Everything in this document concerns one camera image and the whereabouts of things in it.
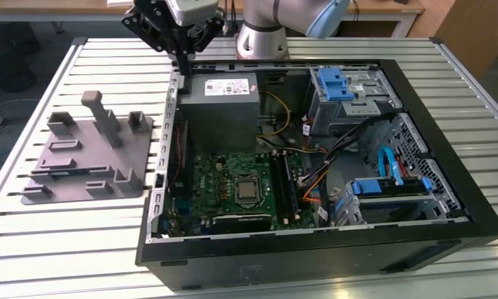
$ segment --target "power supply label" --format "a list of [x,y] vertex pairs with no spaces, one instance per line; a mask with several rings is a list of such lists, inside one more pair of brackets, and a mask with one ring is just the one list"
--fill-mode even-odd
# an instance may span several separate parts
[[250,94],[249,79],[218,79],[205,82],[205,96],[248,94]]

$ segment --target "green circuit board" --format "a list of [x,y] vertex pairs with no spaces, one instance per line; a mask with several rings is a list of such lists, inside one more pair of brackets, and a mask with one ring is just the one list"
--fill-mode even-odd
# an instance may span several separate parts
[[[190,215],[193,219],[210,219],[224,215],[268,214],[273,216],[272,230],[300,229],[314,226],[310,205],[300,206],[300,219],[284,224],[277,219],[277,207],[273,195],[270,154],[221,154],[194,157],[193,198]],[[288,157],[292,175],[302,175],[301,155]],[[254,184],[258,203],[241,204],[240,183]]]

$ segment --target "wooden desk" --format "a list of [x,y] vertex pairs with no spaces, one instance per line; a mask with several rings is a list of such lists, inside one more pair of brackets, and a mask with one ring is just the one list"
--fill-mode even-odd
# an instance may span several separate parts
[[[234,1],[241,17],[244,1]],[[0,0],[0,21],[118,21],[128,8],[106,7],[106,0]],[[359,21],[398,22],[394,37],[407,35],[417,15],[425,11],[418,0],[410,0],[407,5],[393,0],[358,0],[358,9]],[[350,4],[345,21],[353,18],[354,5]]]

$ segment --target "cpu socket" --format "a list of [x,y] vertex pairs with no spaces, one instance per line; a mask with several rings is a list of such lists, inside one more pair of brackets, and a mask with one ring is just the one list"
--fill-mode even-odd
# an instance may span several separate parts
[[242,174],[234,177],[234,201],[245,208],[261,202],[258,176]]

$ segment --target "yellow wire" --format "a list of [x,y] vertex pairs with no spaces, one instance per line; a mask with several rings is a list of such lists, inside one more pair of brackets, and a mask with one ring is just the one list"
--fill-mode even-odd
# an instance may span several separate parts
[[260,93],[264,93],[264,94],[269,95],[273,99],[277,100],[277,102],[285,108],[285,112],[286,112],[286,115],[288,115],[284,127],[278,131],[276,131],[273,133],[269,133],[269,134],[260,134],[260,135],[257,135],[257,137],[269,137],[269,136],[277,135],[278,133],[281,133],[288,128],[288,126],[290,125],[292,112],[290,112],[290,109],[288,108],[286,104],[284,103],[284,101],[273,93],[270,93],[270,92],[260,92]]

